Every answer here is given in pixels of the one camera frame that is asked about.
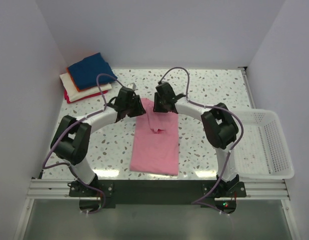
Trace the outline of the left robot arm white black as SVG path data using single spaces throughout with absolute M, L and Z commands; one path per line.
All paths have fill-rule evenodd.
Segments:
M 55 153 L 63 160 L 86 196 L 93 196 L 101 191 L 98 176 L 94 173 L 86 155 L 90 136 L 95 131 L 119 122 L 126 116 L 130 118 L 146 113 L 141 97 L 132 88 L 122 87 L 118 95 L 105 103 L 101 110 L 81 117 L 66 115 L 61 119 L 52 139 L 49 154 Z

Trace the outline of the pink t shirt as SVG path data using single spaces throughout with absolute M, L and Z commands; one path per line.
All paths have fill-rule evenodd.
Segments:
M 179 173 L 179 116 L 154 112 L 154 102 L 142 98 L 146 113 L 136 118 L 130 170 L 158 175 Z

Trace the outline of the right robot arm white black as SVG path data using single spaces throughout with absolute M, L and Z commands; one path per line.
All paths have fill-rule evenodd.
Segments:
M 176 95 L 168 82 L 160 81 L 155 88 L 153 111 L 187 115 L 201 121 L 206 139 L 216 151 L 217 180 L 204 196 L 208 197 L 216 188 L 220 195 L 229 196 L 235 191 L 233 180 L 238 179 L 233 151 L 243 137 L 242 122 L 223 103 L 213 106 L 193 103 L 185 94 Z

